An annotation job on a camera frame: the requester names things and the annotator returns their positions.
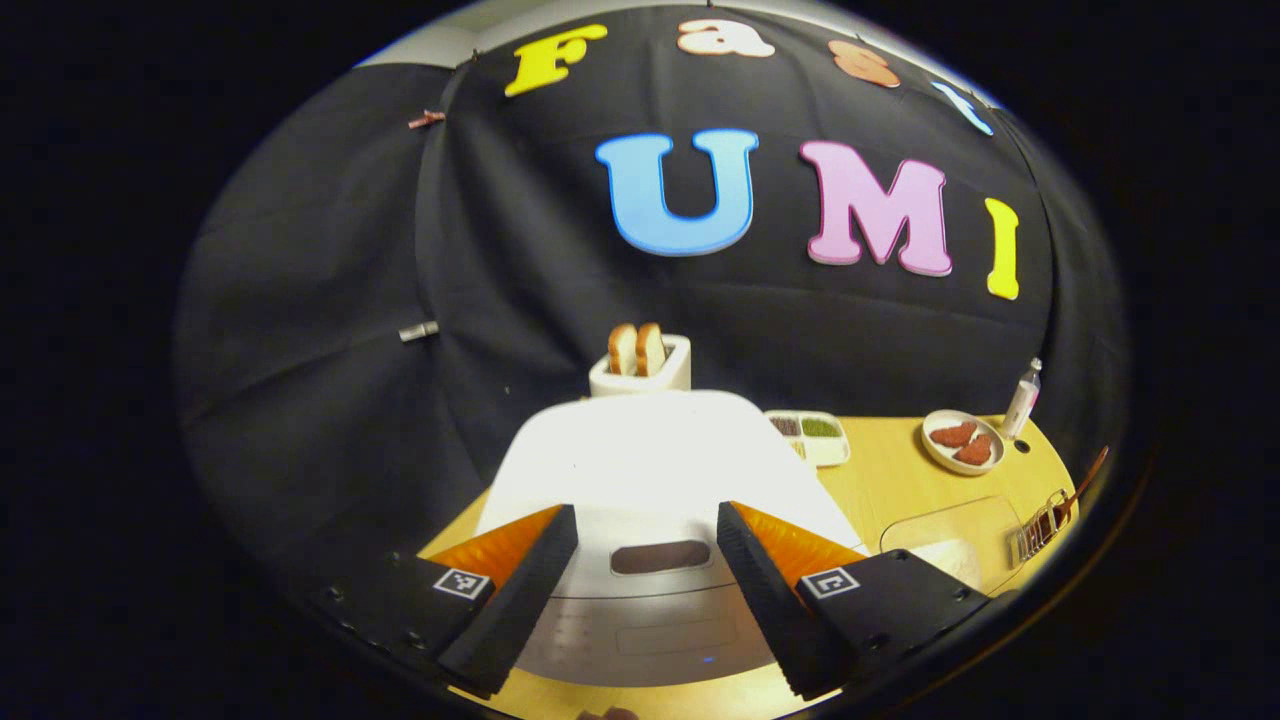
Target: letter cutout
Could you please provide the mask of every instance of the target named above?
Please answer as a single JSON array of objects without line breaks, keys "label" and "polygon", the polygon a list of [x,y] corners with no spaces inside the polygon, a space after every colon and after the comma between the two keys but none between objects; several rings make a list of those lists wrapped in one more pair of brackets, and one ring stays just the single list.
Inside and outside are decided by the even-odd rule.
[{"label": "letter cutout", "polygon": [[996,228],[996,260],[987,275],[987,291],[1018,300],[1018,213],[995,197],[987,199],[987,211]]},{"label": "letter cutout", "polygon": [[694,147],[712,156],[716,208],[701,218],[667,210],[662,158],[673,143],[664,135],[628,135],[600,143],[595,159],[609,168],[613,220],[627,242],[654,255],[707,255],[733,245],[751,225],[751,167],[759,137],[745,129],[704,129]]},{"label": "letter cutout", "polygon": [[844,40],[832,40],[827,44],[836,65],[858,79],[865,79],[884,87],[897,87],[902,81],[897,79],[893,70],[888,69],[888,60],[865,47],[859,47]]},{"label": "letter cutout", "polygon": [[748,58],[768,58],[774,47],[760,38],[749,24],[733,20],[689,20],[680,23],[681,35],[676,45],[692,55],[727,55],[737,53]]},{"label": "letter cutout", "polygon": [[956,110],[960,110],[960,114],[963,114],[965,117],[965,119],[969,120],[970,124],[973,124],[973,127],[980,129],[982,132],[984,132],[988,136],[996,135],[995,132],[992,132],[991,126],[988,126],[987,123],[982,122],[982,118],[979,118],[973,111],[973,104],[969,102],[968,100],[965,100],[964,97],[961,97],[959,92],[956,92],[955,90],[951,88],[951,86],[941,83],[941,82],[934,82],[932,85],[933,85],[933,87],[937,87],[938,90],[941,90],[942,94],[946,95],[948,100],[951,100],[951,104],[956,106]]},{"label": "letter cutout", "polygon": [[564,60],[566,65],[572,65],[586,56],[588,40],[599,40],[608,33],[608,28],[602,24],[589,24],[521,45],[516,49],[520,67],[516,69],[516,79],[507,86],[507,97],[567,78],[568,68],[562,68],[556,61]]},{"label": "letter cutout", "polygon": [[942,223],[942,186],[947,182],[942,170],[919,160],[902,160],[893,184],[884,192],[858,151],[847,145],[813,140],[800,146],[800,156],[818,169],[822,201],[822,227],[809,241],[809,258],[826,265],[851,265],[861,258],[852,238],[852,210],[877,264],[888,260],[902,225],[910,222],[906,243],[897,255],[902,268],[918,275],[951,274]]}]

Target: white bottle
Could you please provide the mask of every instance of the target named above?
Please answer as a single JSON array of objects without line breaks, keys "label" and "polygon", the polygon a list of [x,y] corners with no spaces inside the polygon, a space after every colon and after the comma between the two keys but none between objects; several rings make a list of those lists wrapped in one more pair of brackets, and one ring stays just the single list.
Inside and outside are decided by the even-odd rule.
[{"label": "white bottle", "polygon": [[1000,427],[1000,434],[1009,439],[1016,438],[1023,432],[1023,427],[1027,425],[1027,419],[1032,416],[1032,407],[1036,406],[1036,398],[1039,397],[1041,366],[1039,357],[1033,357],[1032,369],[1027,370],[1018,380],[1014,400],[1009,404],[1005,423]]}]

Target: toast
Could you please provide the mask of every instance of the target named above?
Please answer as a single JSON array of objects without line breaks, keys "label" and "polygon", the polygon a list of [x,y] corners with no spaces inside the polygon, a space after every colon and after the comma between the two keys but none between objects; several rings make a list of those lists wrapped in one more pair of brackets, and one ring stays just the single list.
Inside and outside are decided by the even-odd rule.
[{"label": "toast", "polygon": [[609,372],[636,374],[636,327],[631,323],[622,323],[609,333]]},{"label": "toast", "polygon": [[658,323],[645,323],[636,333],[636,374],[652,378],[662,370],[667,361],[667,347],[662,343],[662,329]]}]

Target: yellow letter f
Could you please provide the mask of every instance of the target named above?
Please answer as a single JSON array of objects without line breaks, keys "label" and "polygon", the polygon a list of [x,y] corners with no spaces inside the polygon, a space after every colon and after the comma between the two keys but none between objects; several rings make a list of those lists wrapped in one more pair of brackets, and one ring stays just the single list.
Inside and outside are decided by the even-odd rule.
[{"label": "yellow letter f", "polygon": [[507,97],[567,78],[568,68],[558,67],[556,61],[564,60],[566,65],[572,65],[586,56],[588,40],[599,40],[608,32],[602,24],[590,24],[521,45],[516,49],[520,69],[516,70],[516,79],[507,86]]}]

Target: metal tongs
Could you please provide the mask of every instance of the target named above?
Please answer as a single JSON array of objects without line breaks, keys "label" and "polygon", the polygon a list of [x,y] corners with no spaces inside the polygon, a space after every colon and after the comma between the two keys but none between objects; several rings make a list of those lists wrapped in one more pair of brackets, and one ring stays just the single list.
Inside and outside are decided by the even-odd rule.
[{"label": "metal tongs", "polygon": [[1098,459],[1089,468],[1089,474],[1084,477],[1084,482],[1080,483],[1080,487],[1075,488],[1075,493],[1071,497],[1066,497],[1066,491],[1059,489],[1048,496],[1044,506],[1037,510],[1030,521],[1023,525],[1021,532],[1018,534],[1018,550],[1023,562],[1030,560],[1037,552],[1043,550],[1048,544],[1048,541],[1053,539],[1071,520],[1071,505],[1080,497],[1084,488],[1093,482],[1093,477],[1098,474],[1098,469],[1102,468],[1102,461],[1107,459],[1110,450],[1110,446],[1102,447]]}]

